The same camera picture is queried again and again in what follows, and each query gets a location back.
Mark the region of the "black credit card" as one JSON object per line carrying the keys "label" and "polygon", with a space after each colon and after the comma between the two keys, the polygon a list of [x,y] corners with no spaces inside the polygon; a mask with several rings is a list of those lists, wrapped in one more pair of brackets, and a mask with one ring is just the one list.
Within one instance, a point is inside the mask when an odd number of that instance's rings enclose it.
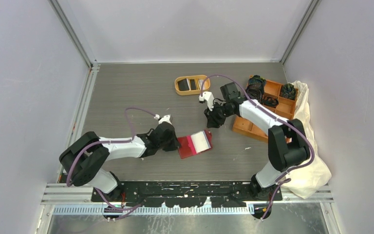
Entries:
{"label": "black credit card", "polygon": [[189,90],[190,90],[190,88],[189,88],[189,82],[188,82],[187,79],[179,80],[179,81],[177,82],[177,84],[178,84],[178,89],[179,89],[180,91],[182,91],[182,92],[184,92],[184,91],[189,91]]}

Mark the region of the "red card holder wallet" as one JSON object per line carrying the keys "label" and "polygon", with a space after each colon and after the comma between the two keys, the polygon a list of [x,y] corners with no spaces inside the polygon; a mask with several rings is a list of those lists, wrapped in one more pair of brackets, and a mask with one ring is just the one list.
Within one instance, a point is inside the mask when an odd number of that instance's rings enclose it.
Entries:
{"label": "red card holder wallet", "polygon": [[181,159],[198,155],[213,148],[212,146],[212,133],[205,129],[194,134],[178,137],[180,148],[178,153]]}

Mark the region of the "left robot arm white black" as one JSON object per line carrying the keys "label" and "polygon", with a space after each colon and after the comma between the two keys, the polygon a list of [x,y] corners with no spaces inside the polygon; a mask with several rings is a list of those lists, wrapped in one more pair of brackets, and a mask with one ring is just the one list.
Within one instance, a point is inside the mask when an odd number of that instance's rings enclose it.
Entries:
{"label": "left robot arm white black", "polygon": [[102,197],[117,201],[123,193],[122,184],[114,173],[102,168],[105,162],[144,158],[159,150],[176,151],[180,146],[173,125],[162,122],[147,133],[127,138],[105,138],[87,132],[59,156],[59,161],[67,172],[68,187],[90,185]]}

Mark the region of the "orange oval card tray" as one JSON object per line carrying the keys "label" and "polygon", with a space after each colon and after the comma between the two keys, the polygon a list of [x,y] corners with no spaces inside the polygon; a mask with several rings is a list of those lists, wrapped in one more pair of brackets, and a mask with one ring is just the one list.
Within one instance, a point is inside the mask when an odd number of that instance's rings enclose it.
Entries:
{"label": "orange oval card tray", "polygon": [[205,81],[206,78],[206,75],[178,77],[174,81],[175,91],[180,96],[199,95],[201,86],[204,92],[210,89],[210,80]]}

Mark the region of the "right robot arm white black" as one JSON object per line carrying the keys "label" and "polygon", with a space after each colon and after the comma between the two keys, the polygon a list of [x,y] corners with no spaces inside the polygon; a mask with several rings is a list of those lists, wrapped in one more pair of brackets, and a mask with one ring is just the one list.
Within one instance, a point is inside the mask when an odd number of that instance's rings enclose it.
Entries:
{"label": "right robot arm white black", "polygon": [[249,120],[268,136],[268,162],[251,178],[250,192],[256,200],[265,199],[277,187],[286,172],[298,168],[313,156],[303,124],[288,120],[262,106],[256,99],[241,93],[231,82],[220,88],[223,99],[209,91],[201,92],[199,102],[206,103],[207,128],[221,127],[225,119],[236,115]]}

